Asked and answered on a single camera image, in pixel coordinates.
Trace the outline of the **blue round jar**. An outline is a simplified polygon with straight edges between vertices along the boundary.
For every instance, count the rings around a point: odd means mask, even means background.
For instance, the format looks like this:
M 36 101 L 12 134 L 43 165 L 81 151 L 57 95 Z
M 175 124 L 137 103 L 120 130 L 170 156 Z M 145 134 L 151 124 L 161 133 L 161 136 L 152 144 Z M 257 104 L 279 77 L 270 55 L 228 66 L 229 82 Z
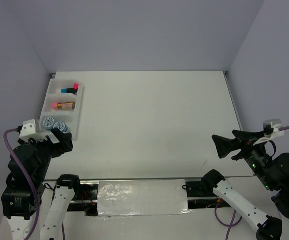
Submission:
M 60 130 L 62 133 L 69 133 L 70 129 L 68 127 L 68 125 L 64 122 L 64 121 L 58 121 L 53 125 L 53 129 L 58 129 Z
M 50 131 L 51 129 L 54 128 L 55 125 L 55 119 L 53 117 L 46 117 L 43 121 L 42 121 L 42 126 L 44 129 L 46 129 L 47 131 Z

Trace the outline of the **pink capped small bottle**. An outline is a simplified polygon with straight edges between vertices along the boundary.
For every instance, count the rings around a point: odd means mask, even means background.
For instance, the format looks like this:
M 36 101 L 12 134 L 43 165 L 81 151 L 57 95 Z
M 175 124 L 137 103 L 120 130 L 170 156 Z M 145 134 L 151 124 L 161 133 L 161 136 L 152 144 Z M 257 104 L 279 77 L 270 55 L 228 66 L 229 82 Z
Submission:
M 53 110 L 60 111 L 71 111 L 74 110 L 76 106 L 75 102 L 53 102 L 51 107 Z

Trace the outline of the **blue capped black highlighter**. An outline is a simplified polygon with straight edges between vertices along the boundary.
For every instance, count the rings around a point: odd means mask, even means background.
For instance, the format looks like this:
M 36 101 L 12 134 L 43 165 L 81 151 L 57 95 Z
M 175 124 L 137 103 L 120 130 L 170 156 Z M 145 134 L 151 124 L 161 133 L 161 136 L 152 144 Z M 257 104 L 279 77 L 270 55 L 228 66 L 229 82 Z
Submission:
M 61 89 L 62 94 L 73 94 L 73 88 L 63 88 Z

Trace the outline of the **pink capped black highlighter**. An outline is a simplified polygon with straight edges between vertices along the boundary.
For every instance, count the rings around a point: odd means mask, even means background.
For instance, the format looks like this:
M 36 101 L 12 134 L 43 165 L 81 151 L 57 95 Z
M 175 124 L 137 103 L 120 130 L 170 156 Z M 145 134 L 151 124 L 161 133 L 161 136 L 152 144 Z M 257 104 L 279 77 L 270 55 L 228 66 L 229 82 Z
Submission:
M 77 95 L 78 90 L 79 90 L 79 84 L 78 84 L 78 83 L 75 83 L 75 84 L 74 84 L 74 87 L 73 87 L 73 90 L 72 90 L 73 94 Z

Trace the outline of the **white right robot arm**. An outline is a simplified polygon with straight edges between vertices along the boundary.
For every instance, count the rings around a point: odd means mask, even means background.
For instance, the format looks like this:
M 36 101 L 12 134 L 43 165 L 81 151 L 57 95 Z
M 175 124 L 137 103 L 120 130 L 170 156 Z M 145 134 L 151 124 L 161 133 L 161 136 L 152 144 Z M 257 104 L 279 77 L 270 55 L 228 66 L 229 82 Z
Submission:
M 219 158 L 237 152 L 232 160 L 244 160 L 254 176 L 226 178 L 213 169 L 202 178 L 202 191 L 229 204 L 258 240 L 289 240 L 289 153 L 273 157 L 266 151 L 266 144 L 282 137 L 284 130 L 234 130 L 233 139 L 213 135 Z

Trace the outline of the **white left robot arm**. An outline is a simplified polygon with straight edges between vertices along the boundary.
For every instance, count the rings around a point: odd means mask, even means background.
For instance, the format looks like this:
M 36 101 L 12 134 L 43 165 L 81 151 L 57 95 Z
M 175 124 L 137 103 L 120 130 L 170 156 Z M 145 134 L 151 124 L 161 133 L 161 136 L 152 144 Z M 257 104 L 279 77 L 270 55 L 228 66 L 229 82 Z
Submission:
M 50 138 L 40 142 L 30 138 L 28 142 L 20 140 L 19 146 L 12 148 L 8 134 L 22 133 L 24 130 L 24 127 L 10 129 L 3 134 L 10 153 L 10 174 L 1 196 L 3 215 L 7 218 L 14 240 L 57 240 L 64 232 L 64 220 L 71 201 L 82 195 L 80 178 L 63 174 L 57 179 L 46 221 L 39 229 L 42 197 L 50 162 L 73 150 L 72 134 L 55 128 L 51 133 L 58 140 L 57 143 Z

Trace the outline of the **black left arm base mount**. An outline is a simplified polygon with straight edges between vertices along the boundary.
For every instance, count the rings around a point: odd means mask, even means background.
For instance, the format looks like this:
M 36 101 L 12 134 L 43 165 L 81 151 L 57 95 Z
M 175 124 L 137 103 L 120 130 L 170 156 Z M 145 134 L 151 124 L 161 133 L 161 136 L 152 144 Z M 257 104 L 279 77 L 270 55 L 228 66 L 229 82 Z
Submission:
M 67 212 L 83 213 L 88 217 L 98 216 L 98 184 L 82 184 L 80 195 L 76 194 L 71 200 Z

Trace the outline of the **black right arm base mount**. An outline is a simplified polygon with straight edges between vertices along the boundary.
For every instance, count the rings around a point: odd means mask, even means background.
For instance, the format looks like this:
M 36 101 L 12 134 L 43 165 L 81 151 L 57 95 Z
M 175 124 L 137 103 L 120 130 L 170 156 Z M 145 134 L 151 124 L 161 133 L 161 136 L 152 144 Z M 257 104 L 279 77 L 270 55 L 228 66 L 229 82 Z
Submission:
M 219 203 L 221 208 L 230 207 L 222 198 L 206 189 L 201 181 L 186 181 L 182 189 L 186 192 L 189 210 L 215 209 Z

